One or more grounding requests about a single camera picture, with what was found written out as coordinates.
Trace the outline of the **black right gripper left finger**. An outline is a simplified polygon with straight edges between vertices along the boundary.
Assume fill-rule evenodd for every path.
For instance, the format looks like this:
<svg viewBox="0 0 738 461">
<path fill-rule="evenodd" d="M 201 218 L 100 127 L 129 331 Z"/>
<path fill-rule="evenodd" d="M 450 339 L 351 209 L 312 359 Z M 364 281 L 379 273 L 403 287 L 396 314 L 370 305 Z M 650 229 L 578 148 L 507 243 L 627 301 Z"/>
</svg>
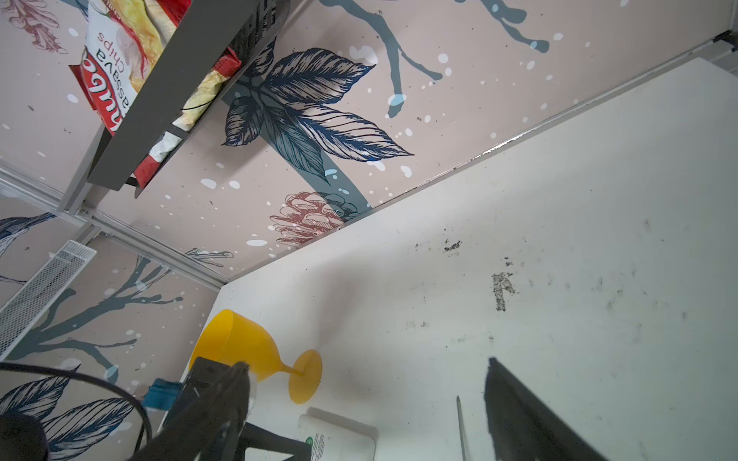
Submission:
<svg viewBox="0 0 738 461">
<path fill-rule="evenodd" d="M 249 366 L 195 361 L 163 430 L 134 460 L 242 460 L 250 403 Z"/>
</svg>

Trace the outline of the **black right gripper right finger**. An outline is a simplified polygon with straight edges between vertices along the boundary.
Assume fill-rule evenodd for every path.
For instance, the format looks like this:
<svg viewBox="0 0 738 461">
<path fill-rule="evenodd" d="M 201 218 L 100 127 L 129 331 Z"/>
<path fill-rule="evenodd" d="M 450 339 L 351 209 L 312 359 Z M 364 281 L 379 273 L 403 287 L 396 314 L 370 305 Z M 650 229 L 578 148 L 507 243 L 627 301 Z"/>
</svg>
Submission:
<svg viewBox="0 0 738 461">
<path fill-rule="evenodd" d="M 602 460 L 495 357 L 489 359 L 484 402 L 497 460 Z"/>
</svg>

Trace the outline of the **white air conditioner remote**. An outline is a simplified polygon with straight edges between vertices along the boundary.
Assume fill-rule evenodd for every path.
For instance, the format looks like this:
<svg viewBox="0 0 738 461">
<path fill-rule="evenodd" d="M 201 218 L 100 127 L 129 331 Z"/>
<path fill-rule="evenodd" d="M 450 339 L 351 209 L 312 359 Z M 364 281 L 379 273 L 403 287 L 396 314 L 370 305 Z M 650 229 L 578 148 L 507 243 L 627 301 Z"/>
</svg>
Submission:
<svg viewBox="0 0 738 461">
<path fill-rule="evenodd" d="M 378 432 L 372 426 L 310 407 L 297 428 L 299 438 L 311 446 L 313 461 L 375 459 Z"/>
</svg>

